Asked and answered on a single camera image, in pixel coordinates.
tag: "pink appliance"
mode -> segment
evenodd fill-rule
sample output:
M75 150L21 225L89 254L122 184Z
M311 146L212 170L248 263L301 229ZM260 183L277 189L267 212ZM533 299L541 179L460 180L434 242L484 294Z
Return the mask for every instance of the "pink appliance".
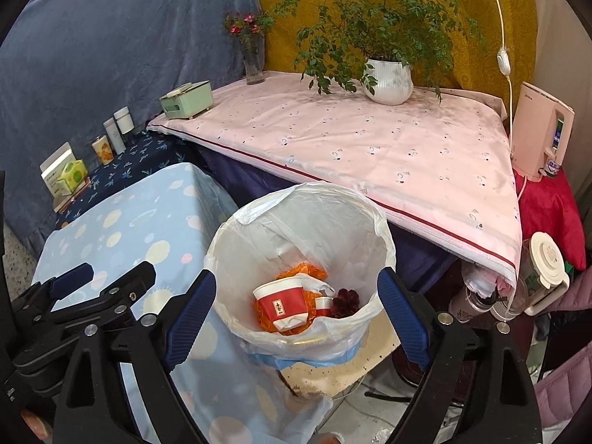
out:
M512 128L512 167L529 181L554 177L563 162L574 111L540 88L523 82Z

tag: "white cable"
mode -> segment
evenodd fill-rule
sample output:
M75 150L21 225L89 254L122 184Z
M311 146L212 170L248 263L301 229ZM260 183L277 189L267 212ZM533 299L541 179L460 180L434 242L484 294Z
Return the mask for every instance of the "white cable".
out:
M505 31L504 31L504 15L501 12L501 4L500 0L495 0L497 4L497 11L499 13L499 24L501 25L501 48L497 53L497 65L499 67L499 72L505 76L507 79L508 84L510 85L510 160L512 158L512 126L513 126L513 101L512 101L512 82L510 80L510 58L508 57L507 48L505 47Z
M510 85L510 160L512 159L512 114L513 114L513 106L512 106L512 82L510 80L510 76L506 75L505 79L507 79L508 84Z
M522 188L520 189L520 192L518 193L518 201L520 202L520 197L522 197L522 193L524 192L524 189L526 187L526 181L528 179L526 177L524 177L524 182L522 182Z
M353 389L351 389L351 391L350 391L350 392L348 392L347 394L344 394L344 395L342 395L342 396L339 396L339 397L334 397L334 398L333 398L333 400L334 400L334 401L338 401L338 400L340 400L340 399L345 399L345 398L346 398L347 396L349 396L350 394L353 394L354 392L356 392L356 391L357 391L357 389L358 389L358 388L360 387L360 385L362 384L362 381L364 380L365 376L366 376L366 374L364 374L364 375L363 375L363 376L362 376L362 377L359 379L359 381L357 381L357 385L356 385L356 387L354 387Z
M347 403L347 405L349 407L351 407L354 411L359 412L360 414L362 414L363 416L369 417L370 419L376 419L379 421L384 422L386 425L391 426L392 428L395 428L395 424L390 423L389 421L387 421L386 419L383 419L382 417L378 417L375 416L373 414L368 414L367 412L362 411L361 409L358 409L355 405L353 405L350 401L348 401L347 399L345 399L345 402Z
M504 35L504 17L501 15L500 0L495 0L497 3L497 11L499 11L499 22L501 23L501 47L505 49L505 35Z

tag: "navy patterned cloth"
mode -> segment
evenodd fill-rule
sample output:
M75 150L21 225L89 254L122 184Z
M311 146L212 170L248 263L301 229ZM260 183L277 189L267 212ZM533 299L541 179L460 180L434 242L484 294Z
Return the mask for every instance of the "navy patterned cloth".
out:
M180 138L142 132L136 136L136 141L137 144L111 163L101 165L90 174L91 184L69 207L57 214L56 229L73 222L111 195L169 165L186 161L204 168L196 146Z

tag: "white bottle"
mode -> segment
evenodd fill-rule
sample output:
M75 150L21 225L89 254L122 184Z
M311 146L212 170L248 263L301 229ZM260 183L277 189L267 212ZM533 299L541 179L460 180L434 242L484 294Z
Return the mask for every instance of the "white bottle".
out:
M107 131L107 135L109 136L109 140L111 141L115 153L121 155L125 152L125 143L123 143L123 140L121 139L115 120L109 118L109 120L103 124L103 127L105 127L105 130Z
M134 122L131 119L129 109L126 106L124 106L121 110L116 111L113 116L115 117L117 126L119 127L119 130L123 136L134 130Z

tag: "yellow tin can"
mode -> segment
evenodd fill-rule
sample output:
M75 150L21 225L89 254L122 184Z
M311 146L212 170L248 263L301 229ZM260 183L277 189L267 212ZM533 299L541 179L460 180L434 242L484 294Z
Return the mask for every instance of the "yellow tin can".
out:
M107 165L113 161L113 151L106 135L97 137L92 143L92 148L95 149L95 153L103 165Z

